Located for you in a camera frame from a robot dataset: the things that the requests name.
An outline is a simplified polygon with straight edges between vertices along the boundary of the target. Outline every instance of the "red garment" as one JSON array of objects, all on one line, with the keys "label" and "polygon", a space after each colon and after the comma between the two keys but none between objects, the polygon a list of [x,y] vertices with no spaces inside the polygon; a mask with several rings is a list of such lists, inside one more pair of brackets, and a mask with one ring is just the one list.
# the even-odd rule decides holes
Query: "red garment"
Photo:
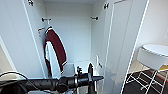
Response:
[{"label": "red garment", "polygon": [[[60,40],[59,36],[54,32],[54,30],[48,30],[47,36],[45,39],[45,45],[46,45],[47,41],[50,41],[52,43],[52,46],[55,50],[55,53],[56,53],[56,56],[57,56],[57,59],[59,62],[60,70],[62,72],[63,65],[66,62],[66,54],[65,54],[64,47],[61,43],[61,40]],[[46,60],[46,65],[47,65],[48,71],[51,74],[50,62],[46,58],[45,58],[45,60]]]}]

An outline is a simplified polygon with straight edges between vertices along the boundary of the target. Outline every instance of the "door hinge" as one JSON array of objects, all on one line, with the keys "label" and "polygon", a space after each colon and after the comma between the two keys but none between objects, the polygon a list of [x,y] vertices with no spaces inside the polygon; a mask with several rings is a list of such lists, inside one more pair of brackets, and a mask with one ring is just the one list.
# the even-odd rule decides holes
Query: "door hinge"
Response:
[{"label": "door hinge", "polygon": [[31,5],[31,6],[33,6],[33,1],[32,0],[28,0],[28,3],[29,3],[29,5]]},{"label": "door hinge", "polygon": [[109,7],[109,3],[104,5],[104,9],[108,9],[108,7]]}]

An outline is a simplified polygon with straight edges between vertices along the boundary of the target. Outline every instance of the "white stool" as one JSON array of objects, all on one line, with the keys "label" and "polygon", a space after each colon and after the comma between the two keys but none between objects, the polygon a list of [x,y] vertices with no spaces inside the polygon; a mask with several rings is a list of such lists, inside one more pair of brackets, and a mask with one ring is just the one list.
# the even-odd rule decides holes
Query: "white stool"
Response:
[{"label": "white stool", "polygon": [[[150,77],[142,71],[143,70],[143,67],[142,67],[141,72],[139,73],[138,77],[137,78],[133,77],[133,73],[131,73],[130,76],[128,77],[128,79],[126,80],[126,83],[130,83],[132,81],[138,82],[142,86],[141,90],[146,89],[145,94],[148,93],[150,87],[153,87],[152,84],[156,83],[162,87],[162,90],[159,92],[156,88],[154,88],[154,87],[153,88],[158,93],[162,94],[165,83],[166,83],[168,72],[166,74],[166,78],[165,78],[163,84],[160,84],[159,82],[154,80],[154,78],[155,78],[157,72],[168,70],[168,66],[164,65],[168,59],[168,53],[165,53],[165,52],[168,52],[167,46],[144,45],[143,48],[140,48],[139,52],[138,52],[137,60],[143,65],[143,67],[146,66],[150,69],[153,69],[154,73],[153,73],[152,77]],[[147,81],[140,78],[141,74],[148,77],[151,80],[150,83],[148,83]],[[138,81],[138,79],[144,81],[145,83],[147,83],[147,85],[143,85],[140,81]]]}]

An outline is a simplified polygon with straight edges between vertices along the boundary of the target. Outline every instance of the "white wardrobe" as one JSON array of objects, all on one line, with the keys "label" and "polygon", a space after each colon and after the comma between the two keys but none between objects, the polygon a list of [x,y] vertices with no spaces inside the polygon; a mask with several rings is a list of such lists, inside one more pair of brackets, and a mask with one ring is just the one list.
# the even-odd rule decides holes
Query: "white wardrobe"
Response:
[{"label": "white wardrobe", "polygon": [[98,94],[122,93],[148,0],[1,0],[0,4],[1,45],[14,70],[29,78],[47,78],[44,39],[50,24],[64,45],[67,64],[86,67],[91,62],[104,76]]}]

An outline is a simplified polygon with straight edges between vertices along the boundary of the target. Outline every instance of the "wall hook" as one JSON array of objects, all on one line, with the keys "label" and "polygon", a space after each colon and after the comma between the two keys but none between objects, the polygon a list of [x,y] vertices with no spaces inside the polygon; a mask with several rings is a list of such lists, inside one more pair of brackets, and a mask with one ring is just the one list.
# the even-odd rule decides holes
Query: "wall hook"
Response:
[{"label": "wall hook", "polygon": [[44,19],[44,18],[42,18],[41,20],[44,22],[44,20],[51,20],[51,19]]},{"label": "wall hook", "polygon": [[29,5],[31,5],[31,6],[33,6],[33,1],[32,0],[28,0],[28,3],[29,3]]},{"label": "wall hook", "polygon": [[98,20],[98,18],[99,18],[99,17],[95,17],[95,18],[91,17],[91,19],[95,19],[95,20]]}]

